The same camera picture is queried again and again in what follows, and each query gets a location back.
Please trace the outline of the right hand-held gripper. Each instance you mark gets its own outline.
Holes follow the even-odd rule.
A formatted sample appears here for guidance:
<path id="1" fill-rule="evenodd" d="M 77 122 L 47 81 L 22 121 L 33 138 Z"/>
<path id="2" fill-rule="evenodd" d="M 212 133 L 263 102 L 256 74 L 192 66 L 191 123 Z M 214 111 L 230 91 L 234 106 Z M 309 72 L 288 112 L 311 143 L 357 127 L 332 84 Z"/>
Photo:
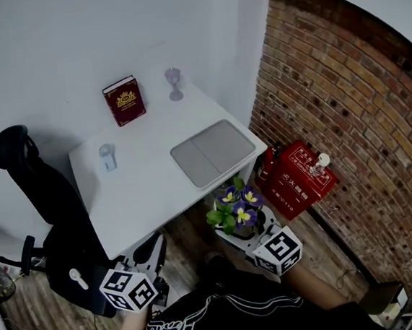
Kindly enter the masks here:
<path id="1" fill-rule="evenodd" d="M 214 201 L 217 227 L 222 226 L 222 217 L 218 199 Z M 290 270 L 302 258 L 303 244 L 288 228 L 277 222 L 276 216 L 269 207 L 263 207 L 265 215 L 264 232 L 244 240 L 236 235 L 227 235 L 217 228 L 216 234 L 225 239 L 233 248 L 244 253 L 246 259 L 255 266 L 272 274 L 281 276 Z"/>

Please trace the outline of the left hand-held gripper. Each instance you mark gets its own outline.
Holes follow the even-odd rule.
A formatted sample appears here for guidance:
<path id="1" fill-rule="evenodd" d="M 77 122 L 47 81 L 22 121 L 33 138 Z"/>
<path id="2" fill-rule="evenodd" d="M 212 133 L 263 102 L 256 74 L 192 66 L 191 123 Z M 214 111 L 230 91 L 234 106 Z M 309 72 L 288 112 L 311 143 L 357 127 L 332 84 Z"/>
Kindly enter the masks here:
<path id="1" fill-rule="evenodd" d="M 133 251 L 135 266 L 118 262 L 107 271 L 99 290 L 114 308 L 138 313 L 150 305 L 166 306 L 170 288 L 159 275 L 166 247 L 164 235 L 153 235 Z M 150 260 L 153 252 L 155 259 Z"/>

